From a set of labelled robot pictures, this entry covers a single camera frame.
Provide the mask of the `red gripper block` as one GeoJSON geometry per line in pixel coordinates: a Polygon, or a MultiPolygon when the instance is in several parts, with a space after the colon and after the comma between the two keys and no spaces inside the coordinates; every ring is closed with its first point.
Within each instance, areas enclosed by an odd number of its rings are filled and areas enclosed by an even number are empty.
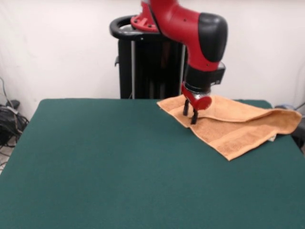
{"type": "Polygon", "coordinates": [[[187,116],[189,105],[193,107],[191,124],[195,125],[198,120],[198,110],[206,110],[212,104],[212,98],[208,94],[198,94],[187,89],[185,83],[182,84],[182,94],[185,96],[183,115],[187,116]]]}

